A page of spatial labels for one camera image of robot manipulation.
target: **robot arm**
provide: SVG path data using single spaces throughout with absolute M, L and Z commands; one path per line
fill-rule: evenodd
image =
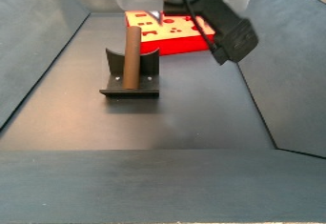
M 166 15 L 186 15 L 182 0 L 117 0 L 123 10 L 159 10 Z M 246 10 L 249 0 L 189 0 L 197 15 L 201 15 L 215 30 L 213 55 L 225 64 L 238 62 L 256 48 L 258 37 L 248 19 L 237 13 Z

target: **bin floor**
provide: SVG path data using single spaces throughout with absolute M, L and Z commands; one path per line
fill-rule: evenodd
M 274 149 L 238 66 L 209 51 L 161 57 L 161 97 L 107 99 L 122 14 L 94 14 L 26 99 L 0 150 Z

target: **brown cylinder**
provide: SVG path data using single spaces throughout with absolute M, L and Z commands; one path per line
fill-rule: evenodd
M 137 26 L 129 27 L 126 35 L 126 52 L 122 82 L 122 87 L 125 90 L 139 89 L 141 42 L 142 28 Z

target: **black base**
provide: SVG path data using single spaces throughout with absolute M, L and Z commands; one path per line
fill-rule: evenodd
M 99 92 L 110 97 L 158 98 L 159 97 L 159 50 L 141 55 L 141 82 L 138 90 L 123 89 L 125 55 L 107 51 L 110 78 L 107 89 Z

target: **red block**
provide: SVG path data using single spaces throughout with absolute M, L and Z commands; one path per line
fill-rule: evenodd
M 197 17 L 203 31 L 213 41 L 214 30 Z M 159 48 L 161 55 L 206 51 L 207 44 L 197 30 L 190 16 L 163 16 L 162 24 L 145 11 L 126 12 L 127 26 L 142 28 L 142 53 L 149 53 Z

